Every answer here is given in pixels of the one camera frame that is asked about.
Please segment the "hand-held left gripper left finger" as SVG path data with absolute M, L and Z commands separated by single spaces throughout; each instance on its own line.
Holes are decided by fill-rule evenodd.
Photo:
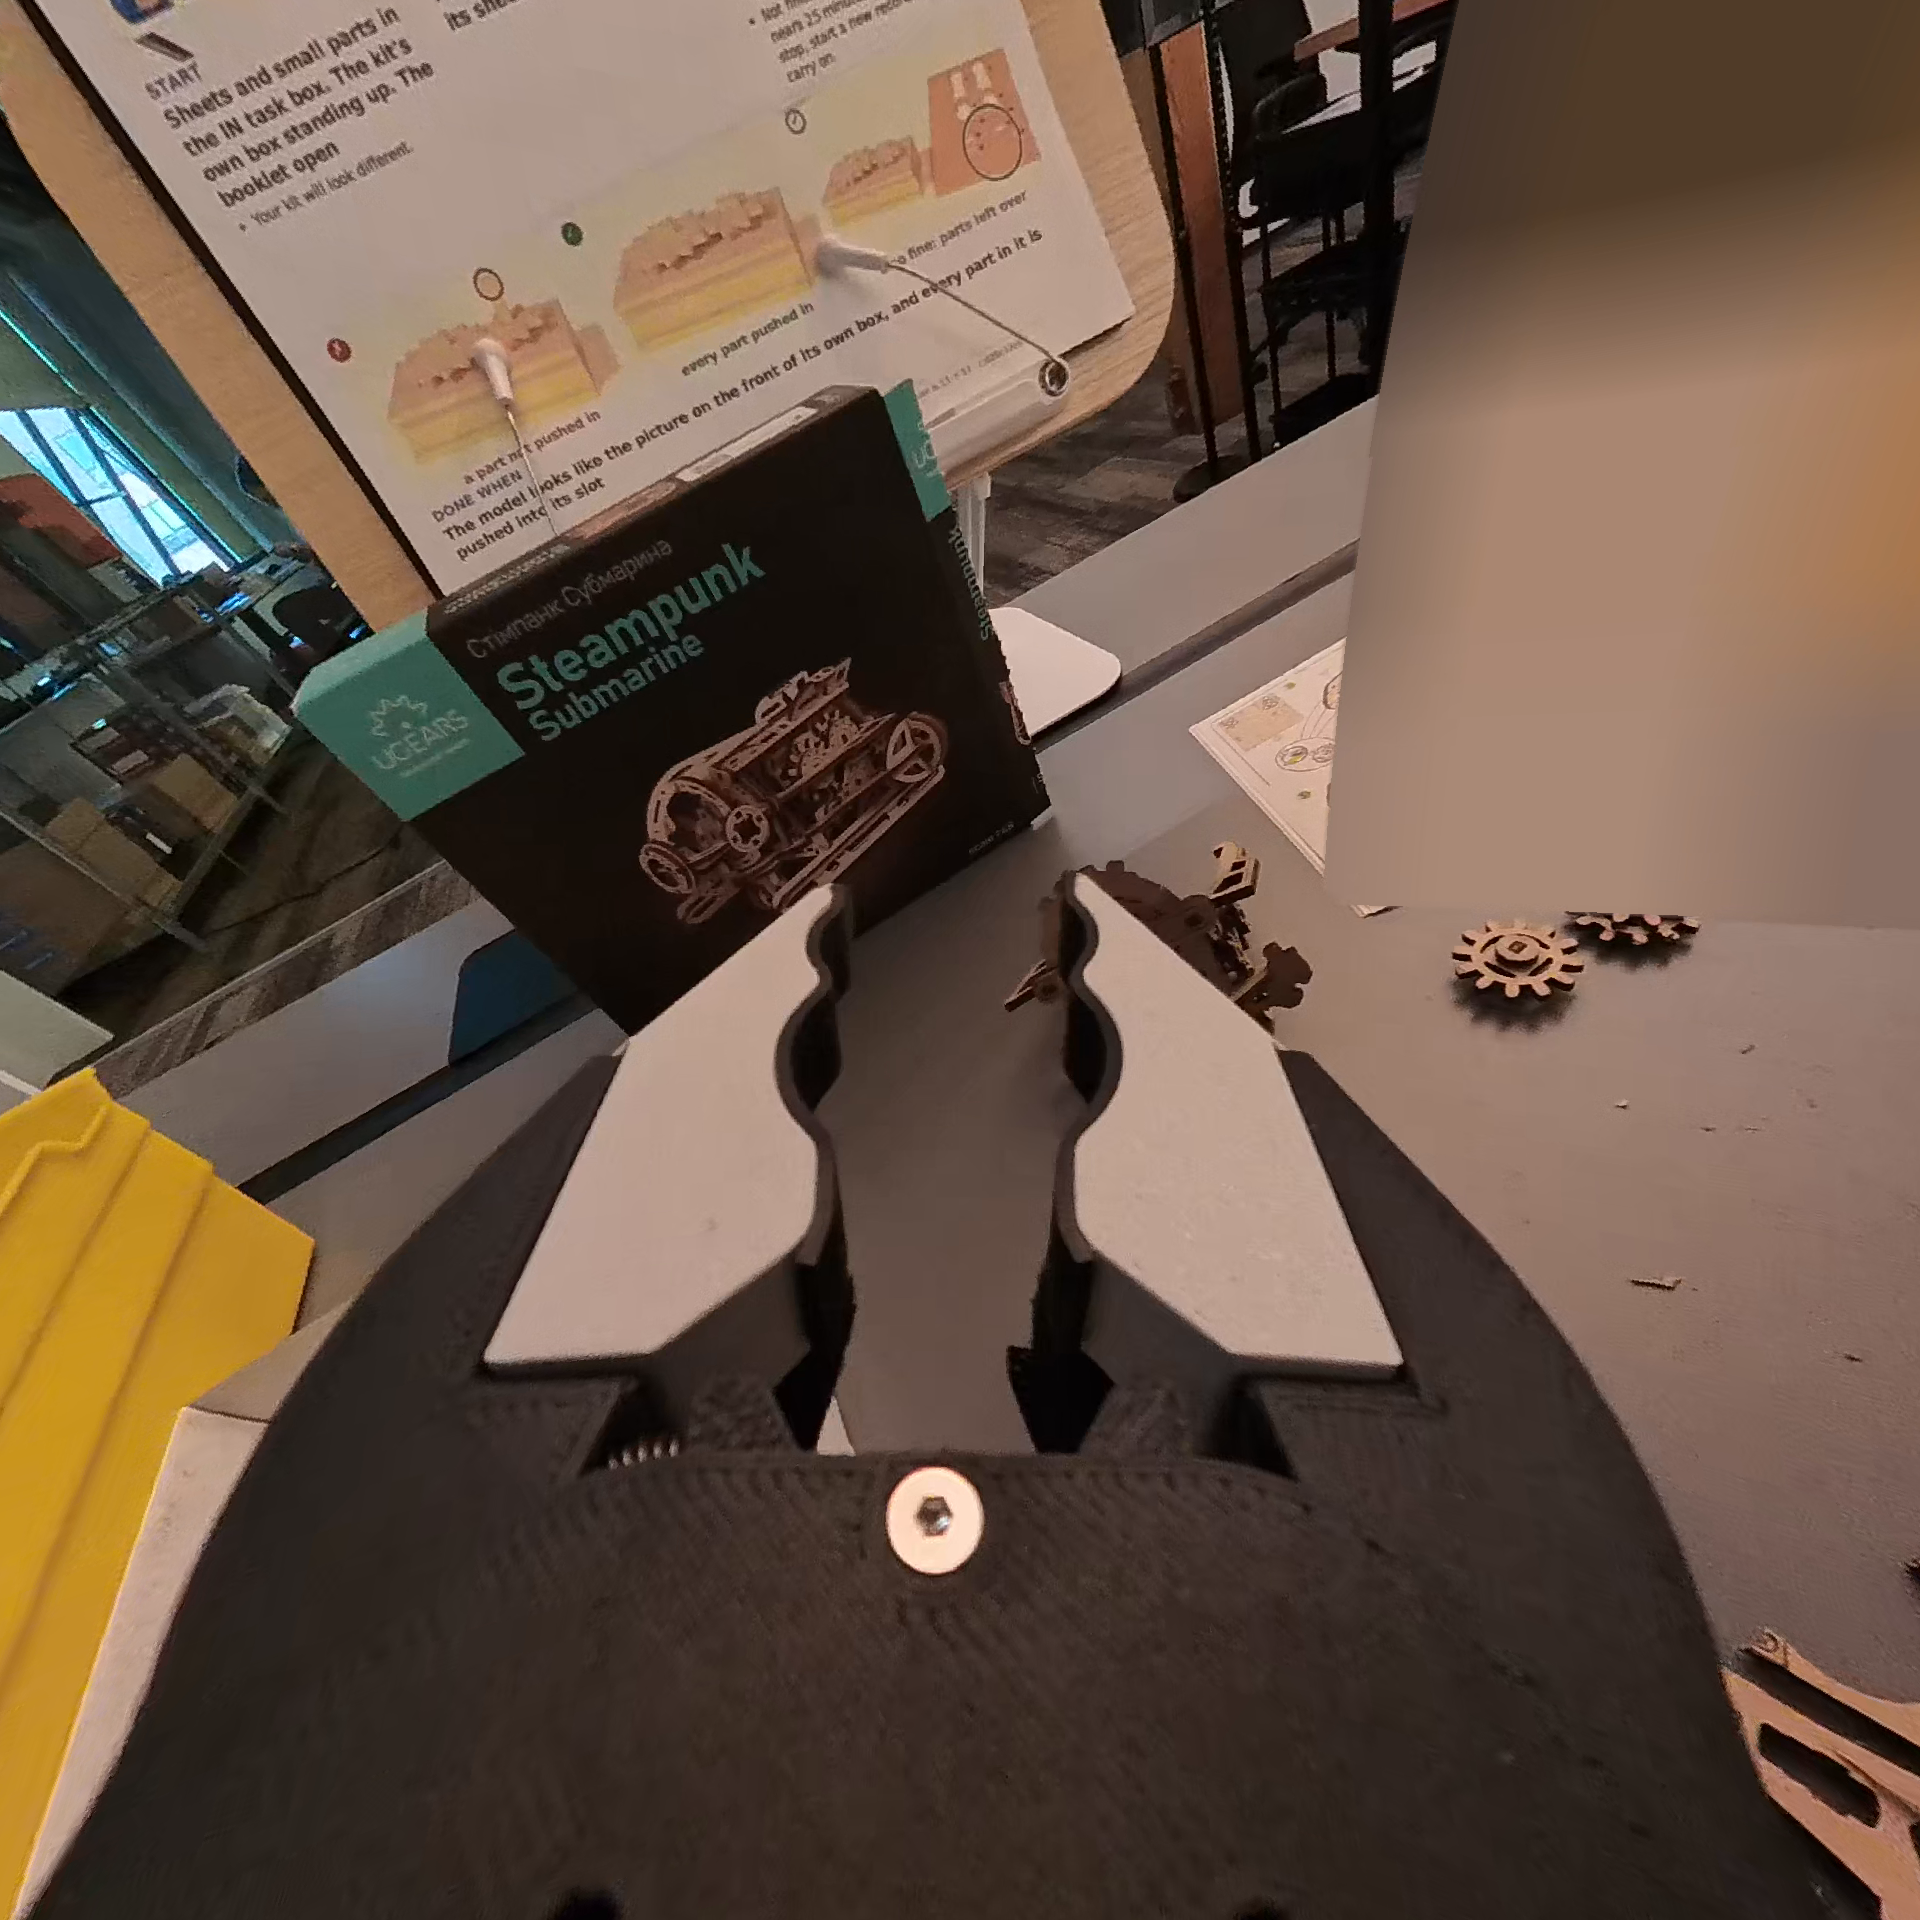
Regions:
M 691 1437 L 724 1383 L 820 1444 L 855 1320 L 832 1146 L 852 904 L 820 885 L 619 1051 L 495 1322 L 503 1379 L 621 1379 Z

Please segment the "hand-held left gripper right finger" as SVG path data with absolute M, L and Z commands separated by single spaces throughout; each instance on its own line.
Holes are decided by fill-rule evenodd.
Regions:
M 1062 1138 L 1012 1391 L 1035 1451 L 1080 1451 L 1134 1391 L 1206 1453 L 1270 1383 L 1402 1386 L 1405 1357 L 1287 1053 L 1098 877 L 1053 913 Z

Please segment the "nested yellow plastic bins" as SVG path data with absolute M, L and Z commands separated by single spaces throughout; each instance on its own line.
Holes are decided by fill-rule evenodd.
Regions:
M 315 1241 L 82 1069 L 3 1117 L 3 1890 L 26 1889 L 179 1412 L 298 1327 Z

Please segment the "laser-cut plywood sheet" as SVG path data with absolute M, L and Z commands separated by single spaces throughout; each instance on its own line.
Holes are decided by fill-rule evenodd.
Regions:
M 1795 1828 L 1872 1899 L 1917 1916 L 1917 1705 L 1867 1695 L 1764 1629 L 1726 1671 L 1759 1786 Z

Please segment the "partly built wooden model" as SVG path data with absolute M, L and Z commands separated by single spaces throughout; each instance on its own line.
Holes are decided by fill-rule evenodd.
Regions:
M 1186 897 L 1117 859 L 1062 871 L 1040 900 L 1040 960 L 1020 979 L 1004 1008 L 1015 1012 L 1026 1004 L 1058 1004 L 1068 995 L 1092 944 L 1074 906 L 1074 885 L 1087 881 L 1275 1041 L 1277 1017 L 1302 1004 L 1311 967 L 1294 946 L 1255 939 L 1245 906 L 1259 885 L 1259 857 L 1235 841 L 1214 847 L 1212 857 L 1212 885 Z

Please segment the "black model kit box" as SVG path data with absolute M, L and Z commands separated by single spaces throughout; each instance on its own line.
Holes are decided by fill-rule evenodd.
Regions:
M 301 728 L 624 1034 L 1048 793 L 910 383 L 829 386 L 315 667 Z

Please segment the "printed instruction booklet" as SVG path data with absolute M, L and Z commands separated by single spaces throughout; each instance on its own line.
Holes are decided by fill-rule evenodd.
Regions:
M 1190 724 L 1190 740 L 1326 873 L 1343 641 Z

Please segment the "white plastic base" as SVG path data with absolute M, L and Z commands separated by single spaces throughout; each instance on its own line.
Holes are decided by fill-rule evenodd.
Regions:
M 1004 693 L 1026 740 L 1100 705 L 1119 683 L 1116 653 L 1040 615 L 996 609 L 989 619 L 1005 667 Z

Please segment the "metal storage shelf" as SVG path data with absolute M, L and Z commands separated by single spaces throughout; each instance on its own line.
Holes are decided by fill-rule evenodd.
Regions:
M 3 963 L 60 995 L 190 913 L 298 755 L 294 695 L 367 633 L 307 552 L 146 586 L 4 672 Z

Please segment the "black office chair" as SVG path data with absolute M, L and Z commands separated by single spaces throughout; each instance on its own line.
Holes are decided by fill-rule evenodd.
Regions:
M 1360 20 L 1308 5 L 1235 5 L 1221 20 L 1231 112 L 1231 213 L 1258 253 L 1244 376 L 1287 447 L 1376 395 L 1410 218 L 1397 191 L 1423 155 L 1455 5 L 1394 5 L 1390 101 L 1333 93 L 1326 59 L 1362 57 Z

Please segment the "instruction poster board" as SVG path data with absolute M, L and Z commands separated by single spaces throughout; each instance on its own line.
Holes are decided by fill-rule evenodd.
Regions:
M 1037 2 L 1024 15 L 1134 316 L 1068 351 L 1062 399 L 1015 401 L 1015 388 L 1002 386 L 964 403 L 955 425 L 927 425 L 943 477 L 964 504 L 964 525 L 973 525 L 973 504 L 994 468 L 1102 413 L 1135 384 L 1164 343 L 1174 282 L 1168 215 L 1100 5 Z M 439 589 L 419 553 L 160 201 L 37 7 L 4 2 L 3 18 L 6 127 L 62 215 L 357 611 L 378 626 L 423 611 Z

